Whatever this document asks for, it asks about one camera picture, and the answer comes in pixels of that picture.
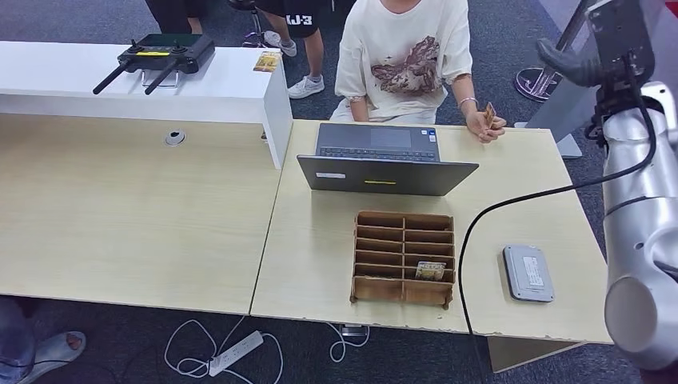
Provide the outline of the person's left hand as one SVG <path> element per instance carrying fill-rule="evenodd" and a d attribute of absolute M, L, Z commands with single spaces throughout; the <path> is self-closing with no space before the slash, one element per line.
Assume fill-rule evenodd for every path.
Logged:
<path fill-rule="evenodd" d="M 492 121 L 486 118 L 484 112 L 470 111 L 465 113 L 465 121 L 468 130 L 483 143 L 497 140 L 505 133 L 507 122 L 501 117 L 495 116 Z"/>

